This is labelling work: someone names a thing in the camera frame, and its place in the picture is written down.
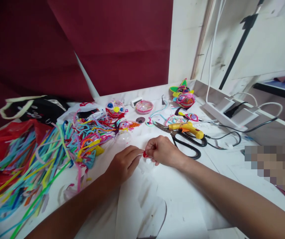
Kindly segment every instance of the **hand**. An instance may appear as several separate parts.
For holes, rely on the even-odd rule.
[[[118,187],[129,179],[139,163],[141,153],[143,153],[142,149],[130,145],[116,154],[105,172],[109,182],[115,183]]]
[[[145,148],[148,156],[152,157],[152,161],[177,168],[183,163],[186,156],[170,141],[168,137],[162,135],[152,138],[148,141]]]

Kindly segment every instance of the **red plastic bag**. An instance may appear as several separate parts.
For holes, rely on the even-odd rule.
[[[34,127],[38,145],[42,142],[46,132],[52,129],[52,127],[42,124],[36,119],[30,119],[20,123],[11,122],[5,128],[0,130],[0,161],[5,158],[11,140],[19,138],[31,127]],[[8,175],[0,175],[0,186],[8,180],[8,177]]]

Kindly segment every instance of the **white plastic bag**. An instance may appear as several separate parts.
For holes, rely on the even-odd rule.
[[[62,114],[58,119],[57,119],[57,124],[63,124],[64,121],[68,122],[73,122],[73,119],[75,117],[75,114],[78,112],[88,112],[91,110],[96,110],[97,111],[93,114],[91,114],[87,120],[93,120],[95,119],[100,119],[102,117],[106,116],[106,111],[103,107],[100,105],[96,104],[95,102],[83,102],[83,103],[77,103],[74,106],[70,107],[64,114]]]

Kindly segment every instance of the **yellow glue gun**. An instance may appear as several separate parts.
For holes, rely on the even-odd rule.
[[[192,122],[188,121],[187,123],[174,123],[168,125],[168,129],[176,130],[181,129],[182,132],[190,132],[192,133],[197,139],[202,139],[204,134],[201,130],[194,128]]]

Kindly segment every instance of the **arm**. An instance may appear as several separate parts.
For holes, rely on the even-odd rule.
[[[167,137],[151,139],[146,153],[156,165],[174,167],[206,194],[230,223],[249,238],[285,238],[285,212],[260,194],[179,151]]]
[[[103,175],[55,210],[26,238],[74,238],[88,215],[133,174],[142,152],[129,146],[116,154]]]

